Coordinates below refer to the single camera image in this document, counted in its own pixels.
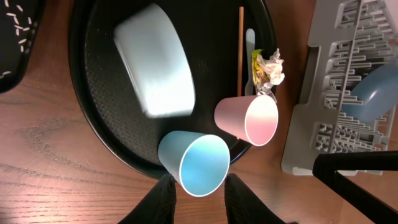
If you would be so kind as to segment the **dark blue plate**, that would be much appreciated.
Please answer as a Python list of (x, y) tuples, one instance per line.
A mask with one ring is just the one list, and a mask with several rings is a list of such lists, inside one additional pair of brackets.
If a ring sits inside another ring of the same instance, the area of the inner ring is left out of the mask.
[(385, 64), (357, 84), (351, 94), (362, 105), (343, 105), (341, 111), (361, 122), (384, 115), (397, 104), (397, 62)]

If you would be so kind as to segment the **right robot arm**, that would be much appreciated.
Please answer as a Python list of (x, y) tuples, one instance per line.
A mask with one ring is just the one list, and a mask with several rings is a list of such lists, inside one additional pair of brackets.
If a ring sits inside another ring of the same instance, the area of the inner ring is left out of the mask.
[(379, 199), (397, 198), (397, 180), (383, 181), (363, 173), (347, 177), (343, 171), (397, 172), (397, 151), (319, 154), (313, 175), (374, 223), (397, 223), (396, 208)]

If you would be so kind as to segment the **small blue cup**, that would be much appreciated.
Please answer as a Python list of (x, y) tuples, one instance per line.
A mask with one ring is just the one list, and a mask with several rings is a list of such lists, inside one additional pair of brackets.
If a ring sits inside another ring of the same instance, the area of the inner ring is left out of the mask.
[(194, 197), (206, 197), (223, 183), (229, 170), (228, 145), (219, 136), (172, 131), (159, 143), (162, 165)]

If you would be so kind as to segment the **white light-blue bowl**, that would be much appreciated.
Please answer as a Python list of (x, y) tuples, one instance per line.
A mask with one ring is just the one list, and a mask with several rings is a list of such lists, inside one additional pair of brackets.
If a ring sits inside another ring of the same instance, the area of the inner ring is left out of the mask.
[(192, 73), (177, 31), (160, 6), (150, 4), (120, 23), (114, 43), (147, 117), (191, 115)]

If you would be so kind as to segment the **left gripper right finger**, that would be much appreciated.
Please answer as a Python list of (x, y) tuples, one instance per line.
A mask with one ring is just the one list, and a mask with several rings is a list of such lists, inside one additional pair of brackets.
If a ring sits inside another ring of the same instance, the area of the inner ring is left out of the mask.
[(225, 179), (224, 201), (229, 224), (285, 224), (236, 174)]

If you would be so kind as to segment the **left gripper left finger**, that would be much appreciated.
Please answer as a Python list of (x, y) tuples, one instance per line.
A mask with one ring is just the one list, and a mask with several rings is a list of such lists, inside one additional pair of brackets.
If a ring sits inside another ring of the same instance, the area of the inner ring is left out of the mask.
[(119, 224), (173, 224), (176, 202), (175, 179), (165, 174)]

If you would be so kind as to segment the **pink cup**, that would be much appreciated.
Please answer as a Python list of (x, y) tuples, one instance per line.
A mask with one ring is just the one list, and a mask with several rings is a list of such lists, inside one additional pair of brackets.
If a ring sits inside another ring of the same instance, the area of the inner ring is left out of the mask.
[(237, 96), (221, 100), (214, 112), (221, 130), (253, 146), (264, 146), (277, 129), (277, 104), (268, 95)]

